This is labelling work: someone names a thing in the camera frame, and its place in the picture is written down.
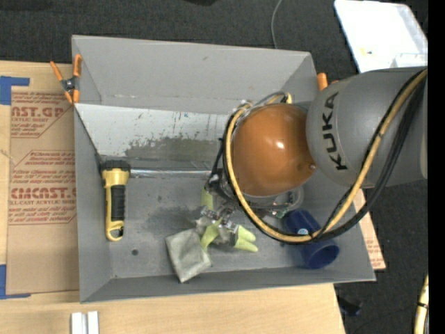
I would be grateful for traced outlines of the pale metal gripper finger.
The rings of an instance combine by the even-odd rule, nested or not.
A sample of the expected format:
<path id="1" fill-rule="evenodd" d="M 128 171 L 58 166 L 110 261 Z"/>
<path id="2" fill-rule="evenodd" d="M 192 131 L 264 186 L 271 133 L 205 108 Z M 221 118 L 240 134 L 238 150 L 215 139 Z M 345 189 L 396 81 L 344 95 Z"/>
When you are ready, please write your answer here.
<path id="1" fill-rule="evenodd" d="M 217 227 L 219 242 L 229 246 L 235 246 L 238 241 L 239 225 L 233 221 L 222 221 Z"/>
<path id="2" fill-rule="evenodd" d="M 220 219 L 220 216 L 209 208 L 201 208 L 200 216 L 194 220 L 195 229 L 198 232 L 205 232 L 206 228 L 215 224 Z"/>

